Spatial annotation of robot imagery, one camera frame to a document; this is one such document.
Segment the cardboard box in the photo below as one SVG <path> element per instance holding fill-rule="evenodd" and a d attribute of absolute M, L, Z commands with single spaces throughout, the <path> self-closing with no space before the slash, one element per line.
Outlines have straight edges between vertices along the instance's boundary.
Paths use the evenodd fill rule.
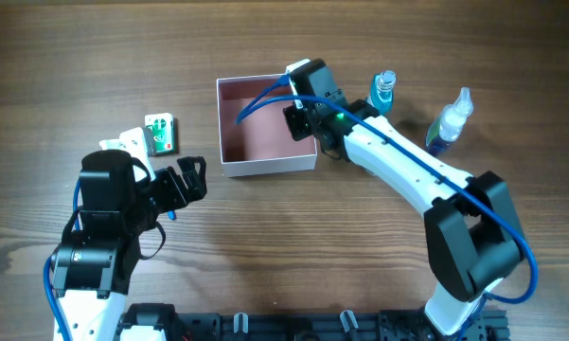
<path fill-rule="evenodd" d="M 217 80 L 219 141 L 221 164 L 226 176 L 244 176 L 315 168 L 315 139 L 294 141 L 284 119 L 283 109 L 291 101 L 265 106 L 240 125 L 236 117 L 263 89 L 282 75 L 235 77 Z M 290 95 L 290 88 L 279 88 L 273 96 Z"/>

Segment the bottle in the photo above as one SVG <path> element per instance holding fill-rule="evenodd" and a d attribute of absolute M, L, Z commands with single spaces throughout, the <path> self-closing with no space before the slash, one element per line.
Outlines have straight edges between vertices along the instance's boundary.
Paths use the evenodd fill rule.
<path fill-rule="evenodd" d="M 370 85 L 370 94 L 366 102 L 379 110 L 379 114 L 385 115 L 394 105 L 394 85 L 396 74 L 393 71 L 383 71 L 376 74 Z"/>
<path fill-rule="evenodd" d="M 473 103 L 471 103 L 470 88 L 461 88 L 461 94 L 454 104 L 445 106 L 442 113 L 427 130 L 427 137 L 425 138 L 427 153 L 438 156 L 447 151 L 461 135 L 467 117 L 472 112 Z"/>

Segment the open box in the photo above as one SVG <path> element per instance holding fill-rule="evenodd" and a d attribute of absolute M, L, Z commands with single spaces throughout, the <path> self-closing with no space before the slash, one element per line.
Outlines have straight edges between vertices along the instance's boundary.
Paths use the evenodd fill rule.
<path fill-rule="evenodd" d="M 266 87 L 282 75 L 235 77 L 217 80 L 221 163 L 226 176 L 306 171 L 315 168 L 317 148 L 313 137 L 294 141 L 283 109 L 291 101 L 276 102 L 255 111 L 240 125 L 236 117 Z M 290 95 L 278 88 L 266 96 Z"/>

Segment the spray bottle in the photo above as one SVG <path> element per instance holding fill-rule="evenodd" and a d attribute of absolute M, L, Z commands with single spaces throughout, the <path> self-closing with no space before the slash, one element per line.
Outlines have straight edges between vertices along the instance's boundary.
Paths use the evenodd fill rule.
<path fill-rule="evenodd" d="M 454 104 L 445 106 L 440 116 L 429 127 L 425 138 L 427 153 L 438 156 L 447 151 L 461 135 L 467 117 L 472 112 L 473 103 L 471 103 L 470 88 L 461 88 L 461 94 Z"/>
<path fill-rule="evenodd" d="M 370 84 L 370 93 L 366 102 L 379 110 L 379 114 L 385 115 L 394 105 L 394 85 L 396 74 L 393 71 L 383 71 L 376 74 Z"/>

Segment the wooden surface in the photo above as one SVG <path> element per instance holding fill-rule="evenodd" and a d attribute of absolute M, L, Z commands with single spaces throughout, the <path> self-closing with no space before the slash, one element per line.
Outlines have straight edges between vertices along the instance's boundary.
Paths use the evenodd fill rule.
<path fill-rule="evenodd" d="M 417 143 L 469 86 L 475 104 L 443 156 L 510 186 L 541 266 L 508 309 L 513 340 L 569 340 L 569 5 L 562 2 L 233 2 L 0 8 L 0 340 L 46 340 L 42 266 L 69 217 L 80 160 L 145 114 L 180 120 L 208 195 L 161 219 L 129 303 L 179 312 L 417 308 L 436 283 L 422 220 L 365 171 L 222 176 L 215 79 L 323 58 L 349 99 L 398 74 L 391 120 Z M 176 156 L 152 160 L 173 165 Z M 154 248 L 159 235 L 142 238 Z M 523 264 L 497 290 L 525 289 Z"/>

